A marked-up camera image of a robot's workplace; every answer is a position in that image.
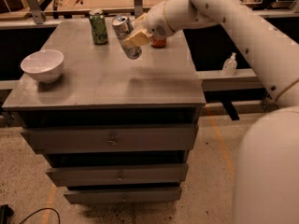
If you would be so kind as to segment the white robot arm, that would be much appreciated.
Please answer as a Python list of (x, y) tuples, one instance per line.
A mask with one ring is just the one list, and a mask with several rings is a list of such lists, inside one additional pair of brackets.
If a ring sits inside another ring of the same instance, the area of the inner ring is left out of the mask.
[(152, 7), (121, 40), (143, 46), (183, 29), (219, 24), (280, 107), (299, 106), (299, 44), (240, 0), (168, 0)]

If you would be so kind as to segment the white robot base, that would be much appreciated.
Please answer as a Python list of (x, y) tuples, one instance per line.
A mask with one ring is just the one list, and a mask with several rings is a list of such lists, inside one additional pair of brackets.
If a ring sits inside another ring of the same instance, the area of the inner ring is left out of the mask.
[(258, 119), (237, 154), (233, 224), (299, 224), (299, 108)]

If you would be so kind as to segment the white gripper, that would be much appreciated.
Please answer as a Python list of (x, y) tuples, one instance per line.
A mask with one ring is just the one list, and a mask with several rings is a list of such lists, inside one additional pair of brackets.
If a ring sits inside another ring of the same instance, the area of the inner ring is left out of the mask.
[(153, 6), (148, 13), (143, 13), (141, 16), (135, 19), (133, 27), (146, 28), (133, 30), (128, 36), (126, 36), (121, 43), (126, 48), (140, 47), (147, 45), (150, 39), (154, 37), (158, 40), (164, 40), (169, 36), (172, 36), (175, 31), (170, 27), (165, 15), (166, 2), (161, 2)]

